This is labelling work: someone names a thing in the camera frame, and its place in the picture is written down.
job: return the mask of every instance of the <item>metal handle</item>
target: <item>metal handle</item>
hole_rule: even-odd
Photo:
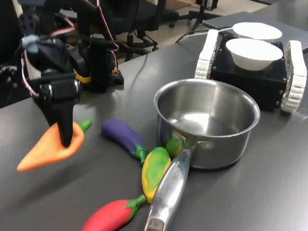
[[[187,179],[192,148],[184,148],[161,179],[150,206],[144,231],[165,231],[179,205]]]

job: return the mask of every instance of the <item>purple eggplant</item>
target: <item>purple eggplant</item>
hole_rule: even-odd
[[[130,126],[118,119],[108,119],[102,124],[102,134],[120,143],[130,154],[140,159],[143,165],[148,150],[143,140]]]

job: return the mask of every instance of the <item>saucepan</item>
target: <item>saucepan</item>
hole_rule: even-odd
[[[158,145],[174,159],[157,187],[145,231],[165,231],[180,202],[189,167],[219,169],[237,163],[260,109],[234,86],[193,78],[163,86],[154,105]]]

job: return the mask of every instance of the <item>red chili pepper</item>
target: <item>red chili pepper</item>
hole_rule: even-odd
[[[113,201],[97,210],[81,231],[114,231],[130,221],[139,206],[145,202],[144,195],[134,200]]]

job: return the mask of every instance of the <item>white bowl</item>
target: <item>white bowl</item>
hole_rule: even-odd
[[[237,23],[232,29],[239,38],[258,39],[269,43],[282,36],[280,30],[264,23]]]
[[[226,43],[237,66],[249,71],[260,71],[282,58],[282,51],[267,42],[249,38],[234,38]]]

